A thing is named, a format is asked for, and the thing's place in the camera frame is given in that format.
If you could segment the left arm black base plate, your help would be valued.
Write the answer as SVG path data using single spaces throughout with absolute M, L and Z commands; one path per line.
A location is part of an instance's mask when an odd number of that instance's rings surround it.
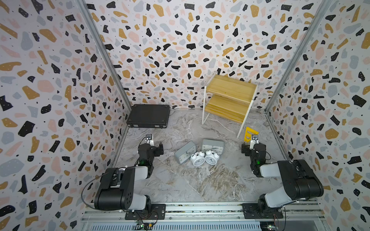
M 152 204 L 144 210 L 129 211 L 125 215 L 125 220 L 164 220 L 166 214 L 166 204 Z

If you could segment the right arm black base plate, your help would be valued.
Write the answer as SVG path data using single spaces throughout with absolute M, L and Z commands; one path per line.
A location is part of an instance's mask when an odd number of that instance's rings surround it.
M 258 203 L 243 203 L 242 211 L 245 219 L 274 219 L 283 218 L 280 208 L 270 208 Z

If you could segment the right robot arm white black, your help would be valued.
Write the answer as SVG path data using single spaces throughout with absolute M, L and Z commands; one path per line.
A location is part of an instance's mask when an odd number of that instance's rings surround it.
M 305 160 L 267 163 L 267 150 L 263 143 L 244 143 L 241 152 L 250 158 L 250 168 L 256 177 L 282 180 L 280 188 L 260 196 L 257 205 L 261 210 L 281 208 L 299 200 L 323 196 L 324 187 Z

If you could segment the wooden two-tier shelf white frame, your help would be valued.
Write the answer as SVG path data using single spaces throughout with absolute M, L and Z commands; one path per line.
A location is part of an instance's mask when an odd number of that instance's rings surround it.
M 202 124 L 213 114 L 240 124 L 240 136 L 250 113 L 259 84 L 214 73 L 204 86 Z

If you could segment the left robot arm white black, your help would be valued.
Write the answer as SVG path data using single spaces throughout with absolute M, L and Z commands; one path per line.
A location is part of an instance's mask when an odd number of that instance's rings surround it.
M 137 181 L 151 177 L 155 157 L 164 154 L 163 144 L 158 147 L 144 143 L 138 147 L 138 163 L 132 167 L 108 168 L 100 180 L 94 199 L 94 208 L 103 211 L 138 210 L 150 212 L 152 204 L 148 195 L 134 193 Z

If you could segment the grey square alarm clock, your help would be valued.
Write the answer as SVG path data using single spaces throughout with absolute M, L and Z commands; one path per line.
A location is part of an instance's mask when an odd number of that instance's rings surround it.
M 225 143 L 218 140 L 203 139 L 201 150 L 206 153 L 207 150 L 214 150 L 219 155 L 223 154 Z
M 189 141 L 174 153 L 175 160 L 178 164 L 182 165 L 186 163 L 196 151 L 196 144 L 193 141 Z

